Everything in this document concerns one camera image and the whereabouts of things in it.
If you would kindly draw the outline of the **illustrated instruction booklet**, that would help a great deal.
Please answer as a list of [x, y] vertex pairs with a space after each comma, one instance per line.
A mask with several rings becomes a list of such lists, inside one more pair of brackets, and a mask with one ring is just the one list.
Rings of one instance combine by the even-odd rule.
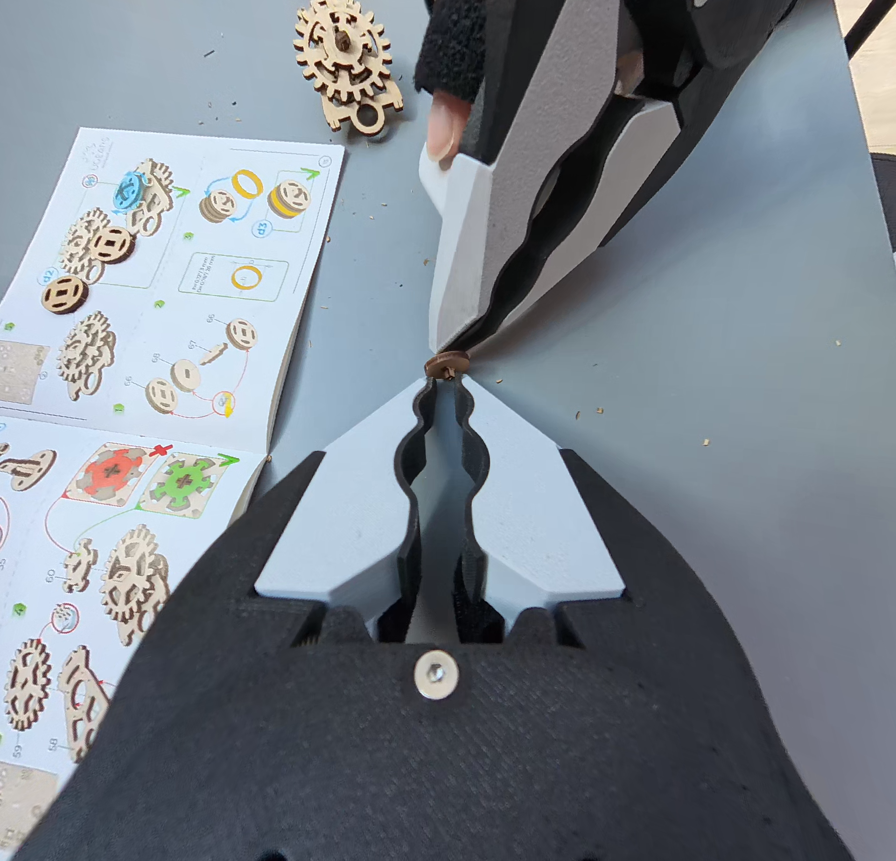
[[78, 132], [2, 298], [2, 859], [248, 505], [342, 159]]

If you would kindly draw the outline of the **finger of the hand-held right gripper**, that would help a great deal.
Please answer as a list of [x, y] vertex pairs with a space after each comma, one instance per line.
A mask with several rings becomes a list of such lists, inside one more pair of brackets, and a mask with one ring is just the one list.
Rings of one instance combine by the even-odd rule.
[[520, 317], [584, 262], [678, 137], [670, 102], [613, 96], [605, 116], [556, 168], [552, 191], [499, 273], [485, 316], [462, 334], [463, 351]]
[[585, 76], [574, 82], [575, 89], [584, 90], [584, 101], [572, 105], [564, 105], [572, 93], [561, 86], [559, 66], [573, 48], [574, 25], [596, 26], [599, 39], [607, 40], [611, 12], [610, 0], [564, 4], [494, 162], [466, 155], [460, 146], [450, 161], [435, 162], [426, 142], [420, 181], [441, 217], [428, 314], [432, 351], [462, 351], [462, 334], [485, 316], [499, 273], [521, 248], [533, 215], [552, 191], [556, 168], [606, 117], [612, 100], [610, 64], [585, 65]]

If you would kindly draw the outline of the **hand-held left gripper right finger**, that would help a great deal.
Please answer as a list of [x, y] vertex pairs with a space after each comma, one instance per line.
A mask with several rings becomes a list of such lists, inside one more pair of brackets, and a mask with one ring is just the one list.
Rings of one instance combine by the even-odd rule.
[[454, 573], [460, 640], [501, 642], [530, 608], [620, 598], [566, 452], [472, 379], [456, 384], [455, 415], [472, 481]]

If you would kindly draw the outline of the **wooden gear assembly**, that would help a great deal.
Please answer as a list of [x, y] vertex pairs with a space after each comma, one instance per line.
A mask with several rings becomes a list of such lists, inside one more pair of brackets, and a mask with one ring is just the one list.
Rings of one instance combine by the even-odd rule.
[[323, 115], [339, 131], [349, 120], [366, 137], [385, 127], [386, 110], [403, 109], [390, 65], [391, 43], [375, 14], [356, 0], [311, 0], [297, 11], [297, 64], [319, 93]]

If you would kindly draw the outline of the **black metal bar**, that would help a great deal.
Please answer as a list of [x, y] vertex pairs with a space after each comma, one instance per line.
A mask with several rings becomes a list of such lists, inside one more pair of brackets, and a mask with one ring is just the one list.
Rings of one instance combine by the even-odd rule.
[[895, 0], [871, 0], [844, 38], [847, 57], [851, 60], [869, 36], [880, 26], [895, 6]]

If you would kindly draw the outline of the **dark chair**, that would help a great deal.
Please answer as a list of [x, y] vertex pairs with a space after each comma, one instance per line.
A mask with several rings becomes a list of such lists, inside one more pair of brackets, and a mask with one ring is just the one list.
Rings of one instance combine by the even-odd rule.
[[871, 152], [870, 158], [875, 173], [875, 180], [881, 202], [882, 213], [890, 239], [890, 249], [892, 252], [895, 252], [895, 155], [883, 152]]

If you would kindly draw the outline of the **person's right hand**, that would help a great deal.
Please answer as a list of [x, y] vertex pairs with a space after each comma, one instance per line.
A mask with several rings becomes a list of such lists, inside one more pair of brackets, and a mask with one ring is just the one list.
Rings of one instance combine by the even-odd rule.
[[471, 104], [442, 90], [434, 91], [432, 97], [427, 154], [435, 162], [447, 162], [458, 152]]

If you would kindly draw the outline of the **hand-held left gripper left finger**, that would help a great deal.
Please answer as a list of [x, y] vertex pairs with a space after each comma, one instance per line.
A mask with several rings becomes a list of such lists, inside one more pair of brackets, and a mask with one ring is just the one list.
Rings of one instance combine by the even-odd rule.
[[404, 642], [420, 591], [420, 509], [435, 380], [413, 382], [332, 441], [255, 582], [271, 598], [352, 607], [380, 642]]

